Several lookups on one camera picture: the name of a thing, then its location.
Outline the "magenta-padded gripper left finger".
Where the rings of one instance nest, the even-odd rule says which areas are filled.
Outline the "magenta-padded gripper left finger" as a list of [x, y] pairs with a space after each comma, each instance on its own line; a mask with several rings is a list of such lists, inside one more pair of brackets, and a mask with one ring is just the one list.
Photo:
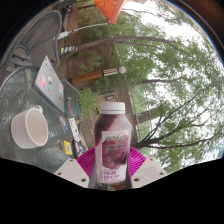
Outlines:
[[96, 184], [95, 149], [89, 149], [77, 159], [68, 159], [55, 172], [55, 175], [83, 188], [94, 188]]

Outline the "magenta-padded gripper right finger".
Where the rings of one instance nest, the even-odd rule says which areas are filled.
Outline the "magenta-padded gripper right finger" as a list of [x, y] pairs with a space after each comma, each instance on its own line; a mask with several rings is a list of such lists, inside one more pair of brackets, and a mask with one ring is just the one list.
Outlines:
[[128, 158], [128, 174], [132, 187], [143, 187], [167, 175], [154, 157], [146, 158], [133, 147]]

